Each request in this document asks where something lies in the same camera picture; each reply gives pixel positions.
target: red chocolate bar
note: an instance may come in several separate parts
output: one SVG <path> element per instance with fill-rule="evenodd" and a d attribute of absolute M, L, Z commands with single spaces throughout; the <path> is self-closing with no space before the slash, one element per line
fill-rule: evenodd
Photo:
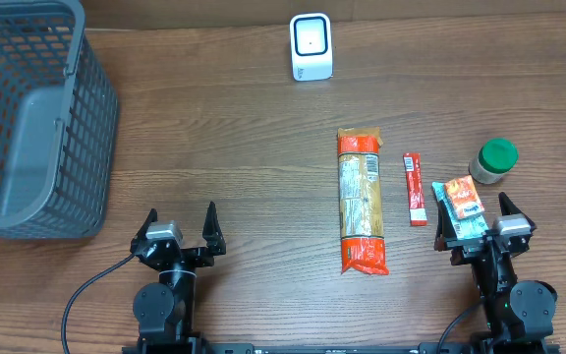
<path fill-rule="evenodd" d="M 410 224 L 426 226 L 425 197 L 423 182 L 421 182 L 421 155 L 416 152 L 406 152 L 403 154 L 403 162 L 405 163 L 405 177 L 408 181 Z"/>

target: jar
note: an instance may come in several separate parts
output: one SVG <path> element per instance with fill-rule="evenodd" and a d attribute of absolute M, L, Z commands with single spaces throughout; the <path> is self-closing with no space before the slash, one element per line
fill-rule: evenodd
<path fill-rule="evenodd" d="M 480 152 L 469 163 L 473 179 L 483 184 L 499 181 L 519 159 L 517 148 L 508 140 L 492 139 L 481 147 Z"/>

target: wooden surface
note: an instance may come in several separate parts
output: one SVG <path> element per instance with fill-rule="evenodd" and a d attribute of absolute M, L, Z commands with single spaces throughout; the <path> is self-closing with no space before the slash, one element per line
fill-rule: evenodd
<path fill-rule="evenodd" d="M 566 12 L 566 0 L 82 0 L 99 29 L 284 25 L 323 12 L 331 21 Z"/>
<path fill-rule="evenodd" d="M 517 145 L 505 191 L 537 224 L 514 262 L 558 290 L 566 352 L 566 14 L 342 23 L 335 76 L 291 79 L 286 26 L 93 34 L 121 97 L 108 218 L 82 241 L 0 240 L 0 352 L 60 352 L 62 311 L 126 257 L 151 207 L 199 238 L 217 202 L 228 254 L 198 275 L 197 329 L 213 341 L 387 345 L 437 340 L 477 297 L 471 270 L 432 249 L 432 181 L 465 175 L 493 137 Z M 340 274 L 336 130 L 380 126 L 391 274 Z M 419 151 L 430 226 L 410 227 L 402 154 Z M 137 338 L 132 300 L 155 272 L 131 262 L 70 316 L 72 353 Z M 450 337 L 485 327 L 482 314 Z"/>

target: gray plastic basket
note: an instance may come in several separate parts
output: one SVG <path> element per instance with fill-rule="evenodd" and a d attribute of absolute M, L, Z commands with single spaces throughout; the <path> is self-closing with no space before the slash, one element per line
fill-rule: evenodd
<path fill-rule="evenodd" d="M 99 232 L 119 107 L 76 0 L 0 0 L 0 236 Z"/>

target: basket bottom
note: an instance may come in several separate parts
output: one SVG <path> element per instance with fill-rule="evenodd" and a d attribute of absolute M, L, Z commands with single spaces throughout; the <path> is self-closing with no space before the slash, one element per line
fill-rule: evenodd
<path fill-rule="evenodd" d="M 28 91 L 20 102 L 4 171 L 0 215 L 13 214 L 29 206 L 43 189 L 63 89 L 62 86 L 36 88 Z"/>

